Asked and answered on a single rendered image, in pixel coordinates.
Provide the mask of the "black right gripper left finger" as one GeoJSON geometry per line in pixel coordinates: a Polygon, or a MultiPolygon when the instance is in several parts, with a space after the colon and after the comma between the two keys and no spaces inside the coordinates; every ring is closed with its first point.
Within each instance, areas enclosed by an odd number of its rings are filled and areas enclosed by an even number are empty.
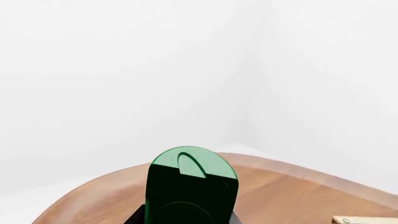
{"type": "Polygon", "coordinates": [[[145,205],[141,205],[123,224],[145,224],[145,205]]]}

